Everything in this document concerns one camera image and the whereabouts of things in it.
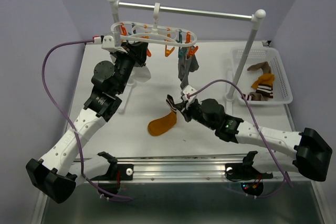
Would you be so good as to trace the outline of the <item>white clip hanger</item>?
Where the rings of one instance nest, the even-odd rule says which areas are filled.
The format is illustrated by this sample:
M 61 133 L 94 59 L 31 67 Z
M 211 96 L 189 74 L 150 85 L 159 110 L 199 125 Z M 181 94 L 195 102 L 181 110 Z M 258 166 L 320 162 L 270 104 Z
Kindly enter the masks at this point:
M 134 9 L 148 9 L 153 11 L 153 23 L 146 24 L 130 21 L 115 21 L 111 25 L 111 31 L 117 31 L 120 34 L 122 42 L 147 42 L 148 44 L 164 45 L 164 55 L 170 56 L 176 47 L 179 50 L 185 50 L 186 57 L 192 57 L 196 54 L 199 46 L 196 45 L 197 36 L 195 33 L 182 28 L 160 26 L 161 4 L 126 4 L 127 7 Z

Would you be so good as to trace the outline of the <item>mustard yellow sock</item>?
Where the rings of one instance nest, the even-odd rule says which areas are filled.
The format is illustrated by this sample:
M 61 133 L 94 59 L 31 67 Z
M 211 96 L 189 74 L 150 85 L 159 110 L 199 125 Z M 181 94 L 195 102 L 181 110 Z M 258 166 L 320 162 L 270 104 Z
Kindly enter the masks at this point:
M 166 97 L 166 103 L 170 108 L 169 114 L 148 124 L 147 130 L 151 136 L 160 136 L 172 129 L 177 123 L 177 109 L 173 97 L 169 94 Z
M 260 93 L 272 93 L 274 80 L 273 74 L 263 74 L 251 85 L 251 88 Z

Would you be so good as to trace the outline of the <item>grey sock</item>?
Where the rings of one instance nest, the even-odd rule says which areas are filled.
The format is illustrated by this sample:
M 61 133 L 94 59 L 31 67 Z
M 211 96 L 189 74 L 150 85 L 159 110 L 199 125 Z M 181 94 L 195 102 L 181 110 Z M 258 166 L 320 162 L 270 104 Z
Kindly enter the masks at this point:
M 183 90 L 188 85 L 188 75 L 190 72 L 191 58 L 187 56 L 178 59 L 178 78 L 180 80 L 180 88 Z
M 189 58 L 187 58 L 187 63 L 189 72 L 195 72 L 199 69 L 199 64 L 195 55 L 192 55 Z

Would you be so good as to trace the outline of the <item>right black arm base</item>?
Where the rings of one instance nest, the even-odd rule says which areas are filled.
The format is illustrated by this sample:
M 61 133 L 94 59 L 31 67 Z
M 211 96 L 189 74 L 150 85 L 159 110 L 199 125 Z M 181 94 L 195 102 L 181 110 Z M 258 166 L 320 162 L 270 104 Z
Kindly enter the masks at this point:
M 257 154 L 257 151 L 250 151 L 240 163 L 225 164 L 225 177 L 232 182 L 248 181 L 259 178 L 272 179 L 272 173 L 261 173 L 253 168 L 254 159 Z

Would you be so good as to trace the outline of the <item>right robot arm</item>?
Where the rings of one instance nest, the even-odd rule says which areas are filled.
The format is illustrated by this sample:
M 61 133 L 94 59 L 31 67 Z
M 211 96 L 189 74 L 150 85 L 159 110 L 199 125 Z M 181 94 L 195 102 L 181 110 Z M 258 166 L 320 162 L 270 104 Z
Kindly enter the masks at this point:
M 215 99 L 202 102 L 183 101 L 176 106 L 185 121 L 194 120 L 214 131 L 225 142 L 264 147 L 266 153 L 250 151 L 233 171 L 250 180 L 257 174 L 277 170 L 296 172 L 307 179 L 323 182 L 332 156 L 332 148 L 314 129 L 288 132 L 256 126 L 241 118 L 226 114 Z

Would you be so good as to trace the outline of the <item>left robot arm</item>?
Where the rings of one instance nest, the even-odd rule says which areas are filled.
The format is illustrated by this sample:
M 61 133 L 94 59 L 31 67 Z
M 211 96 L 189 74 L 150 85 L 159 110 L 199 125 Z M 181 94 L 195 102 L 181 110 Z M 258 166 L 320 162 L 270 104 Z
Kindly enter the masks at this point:
M 96 64 L 91 82 L 93 88 L 78 117 L 72 121 L 64 113 L 70 127 L 60 140 L 41 158 L 28 161 L 26 170 L 31 183 L 54 202 L 66 201 L 76 187 L 96 177 L 119 179 L 125 172 L 118 160 L 107 152 L 94 158 L 83 159 L 83 147 L 116 113 L 122 103 L 132 70 L 144 67 L 148 51 L 147 42 L 122 42 L 121 47 L 109 49 L 114 61 Z

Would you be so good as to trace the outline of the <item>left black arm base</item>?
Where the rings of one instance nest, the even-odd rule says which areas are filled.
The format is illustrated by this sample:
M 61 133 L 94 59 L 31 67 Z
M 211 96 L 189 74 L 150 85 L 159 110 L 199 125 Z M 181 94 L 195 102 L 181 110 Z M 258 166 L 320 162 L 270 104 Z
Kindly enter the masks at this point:
M 131 181 L 134 175 L 134 165 L 120 163 L 109 153 L 100 152 L 96 157 L 85 161 L 85 175 L 91 180 Z

